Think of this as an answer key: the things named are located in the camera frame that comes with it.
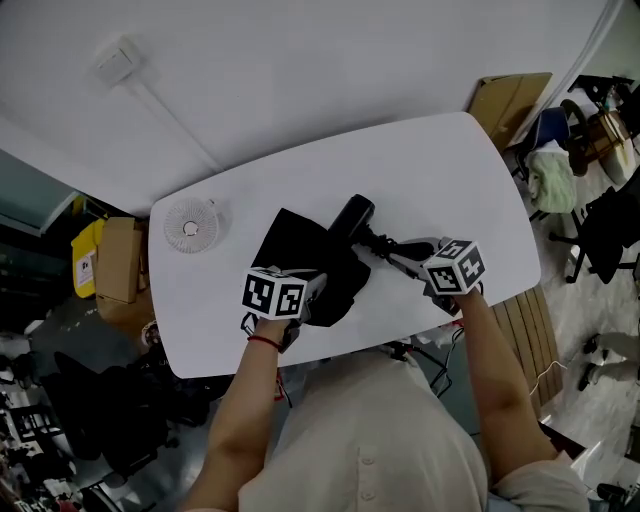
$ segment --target white table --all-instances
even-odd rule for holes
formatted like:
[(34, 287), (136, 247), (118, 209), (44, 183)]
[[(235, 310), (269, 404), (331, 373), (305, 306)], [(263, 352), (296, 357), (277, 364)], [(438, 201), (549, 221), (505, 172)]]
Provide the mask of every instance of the white table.
[[(354, 194), (376, 206), (371, 227), (402, 241), (421, 236), (477, 240), (489, 303), (536, 285), (540, 264), (529, 221), (500, 155), (464, 113), (359, 130), (283, 151), (208, 178), (151, 211), (151, 290), (162, 341), (179, 377), (235, 373), (244, 271), (280, 208), (329, 227)], [(176, 200), (213, 199), (229, 220), (209, 250), (182, 254), (163, 224)], [(355, 305), (330, 328), (304, 326), (280, 358), (290, 365), (379, 345), (451, 320), (422, 296), (423, 283), (356, 247), (372, 267)]]

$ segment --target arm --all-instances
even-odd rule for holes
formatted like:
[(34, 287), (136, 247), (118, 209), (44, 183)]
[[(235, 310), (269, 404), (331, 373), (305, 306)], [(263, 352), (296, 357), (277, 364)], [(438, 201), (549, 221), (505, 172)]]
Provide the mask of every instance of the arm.
[[(279, 344), (287, 323), (260, 320), (255, 334)], [(264, 466), (277, 368), (275, 347), (259, 341), (247, 343), (238, 372), (213, 419), (202, 471), (182, 510), (238, 509), (238, 491)]]
[(494, 480), (526, 464), (555, 459), (558, 453), (538, 427), (520, 364), (484, 298), (474, 290), (456, 301)]

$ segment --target label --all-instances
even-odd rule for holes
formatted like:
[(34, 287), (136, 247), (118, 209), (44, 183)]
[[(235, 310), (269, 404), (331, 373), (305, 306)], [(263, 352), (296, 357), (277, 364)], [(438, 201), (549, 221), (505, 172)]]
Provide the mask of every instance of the label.
[(85, 256), (76, 261), (76, 288), (93, 281), (93, 267), (91, 266), (91, 256), (96, 251), (89, 251)]

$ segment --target small white fan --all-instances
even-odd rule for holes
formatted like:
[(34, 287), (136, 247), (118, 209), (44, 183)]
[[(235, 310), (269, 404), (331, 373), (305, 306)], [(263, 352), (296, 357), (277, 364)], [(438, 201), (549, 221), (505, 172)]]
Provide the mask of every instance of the small white fan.
[(175, 203), (164, 220), (164, 236), (169, 245), (187, 254), (201, 252), (215, 242), (218, 215), (213, 201), (193, 197)]

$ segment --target yellow container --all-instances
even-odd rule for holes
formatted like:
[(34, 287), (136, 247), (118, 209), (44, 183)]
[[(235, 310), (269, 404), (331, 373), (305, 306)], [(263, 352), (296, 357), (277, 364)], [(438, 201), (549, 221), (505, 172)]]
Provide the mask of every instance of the yellow container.
[(104, 219), (98, 219), (86, 228), (71, 242), (73, 258), (73, 287), (80, 298), (91, 297), (96, 293), (95, 269), (91, 257), (96, 255), (102, 240)]

